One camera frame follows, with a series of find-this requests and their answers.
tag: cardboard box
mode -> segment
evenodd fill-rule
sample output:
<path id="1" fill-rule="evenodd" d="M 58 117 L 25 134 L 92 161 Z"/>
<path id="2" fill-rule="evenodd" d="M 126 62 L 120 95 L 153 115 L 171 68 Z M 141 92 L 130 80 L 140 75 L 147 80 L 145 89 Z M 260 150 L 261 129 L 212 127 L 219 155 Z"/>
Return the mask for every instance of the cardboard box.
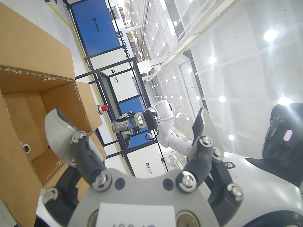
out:
<path id="1" fill-rule="evenodd" d="M 48 148 L 45 115 L 59 107 L 89 134 L 102 122 L 90 85 L 74 80 L 71 50 L 1 3 L 0 60 L 0 196 L 17 224 L 31 227 L 42 184 L 62 165 Z"/>

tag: metal rod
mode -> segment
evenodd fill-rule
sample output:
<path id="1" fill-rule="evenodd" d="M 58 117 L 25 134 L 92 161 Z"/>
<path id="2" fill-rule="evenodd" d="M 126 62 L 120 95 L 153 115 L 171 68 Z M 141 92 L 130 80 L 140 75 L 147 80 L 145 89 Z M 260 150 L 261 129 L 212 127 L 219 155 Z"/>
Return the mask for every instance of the metal rod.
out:
<path id="1" fill-rule="evenodd" d="M 114 77 L 114 76 L 117 76 L 117 75 L 120 75 L 120 74 L 123 74 L 123 73 L 126 73 L 126 72 L 128 72 L 128 71 L 131 71 L 131 70 L 133 70 L 134 68 L 133 67 L 131 67 L 131 68 L 129 68 L 129 69 L 125 69 L 125 70 L 123 70 L 123 71 L 121 71 L 121 72 L 117 72 L 117 73 L 115 73 L 115 74 L 111 74 L 111 75 L 109 75 L 108 77 L 109 78 L 111 78 L 111 77 Z"/>

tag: joyson logo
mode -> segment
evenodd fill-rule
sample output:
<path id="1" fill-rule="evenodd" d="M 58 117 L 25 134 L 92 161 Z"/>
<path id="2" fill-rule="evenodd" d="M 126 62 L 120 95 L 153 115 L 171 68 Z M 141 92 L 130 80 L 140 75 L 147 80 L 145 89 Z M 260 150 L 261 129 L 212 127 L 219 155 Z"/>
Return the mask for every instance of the joyson logo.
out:
<path id="1" fill-rule="evenodd" d="M 99 27 L 98 27 L 98 23 L 96 22 L 96 18 L 93 18 L 93 22 L 95 23 L 95 26 L 96 26 L 96 28 L 97 28 L 97 31 L 98 32 L 100 32 L 100 29 L 99 29 Z"/>
<path id="2" fill-rule="evenodd" d="M 114 76 L 114 78 L 115 78 L 115 82 L 116 82 L 116 84 L 118 84 L 118 83 L 119 83 L 119 81 L 118 81 L 117 76 Z"/>

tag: silver bolt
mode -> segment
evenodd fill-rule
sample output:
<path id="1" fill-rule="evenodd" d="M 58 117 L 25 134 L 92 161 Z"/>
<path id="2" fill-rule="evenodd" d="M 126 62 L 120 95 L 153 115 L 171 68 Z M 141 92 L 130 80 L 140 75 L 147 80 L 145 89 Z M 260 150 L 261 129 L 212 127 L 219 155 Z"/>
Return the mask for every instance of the silver bolt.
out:
<path id="1" fill-rule="evenodd" d="M 42 197 L 43 204 L 47 204 L 47 202 L 56 200 L 58 198 L 59 192 L 57 188 L 51 187 L 46 192 L 44 192 Z"/>
<path id="2" fill-rule="evenodd" d="M 240 202 L 243 200 L 244 194 L 240 186 L 237 184 L 231 183 L 227 185 L 227 190 L 235 197 L 235 200 Z"/>
<path id="3" fill-rule="evenodd" d="M 200 144 L 204 146 L 212 146 L 212 141 L 210 137 L 204 136 L 199 139 Z"/>
<path id="4" fill-rule="evenodd" d="M 197 188 L 197 181 L 194 175 L 188 171 L 183 171 L 182 175 L 181 183 L 179 183 L 180 189 L 187 193 L 193 192 Z"/>
<path id="5" fill-rule="evenodd" d="M 182 184 L 185 185 L 186 187 L 191 187 L 193 183 L 194 180 L 188 175 L 182 178 Z"/>

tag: screw head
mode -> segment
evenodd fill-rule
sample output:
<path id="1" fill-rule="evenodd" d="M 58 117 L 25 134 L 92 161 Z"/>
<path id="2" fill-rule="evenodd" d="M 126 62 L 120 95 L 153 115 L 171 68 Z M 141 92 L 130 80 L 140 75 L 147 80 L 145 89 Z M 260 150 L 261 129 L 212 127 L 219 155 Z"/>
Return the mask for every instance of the screw head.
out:
<path id="1" fill-rule="evenodd" d="M 57 188 L 51 187 L 46 192 L 44 192 L 42 197 L 43 204 L 47 204 L 49 201 L 56 200 L 58 198 L 59 192 Z"/>
<path id="2" fill-rule="evenodd" d="M 231 194 L 235 197 L 237 202 L 240 202 L 244 198 L 243 191 L 240 186 L 235 183 L 231 183 L 227 185 L 227 190 L 231 192 Z"/>

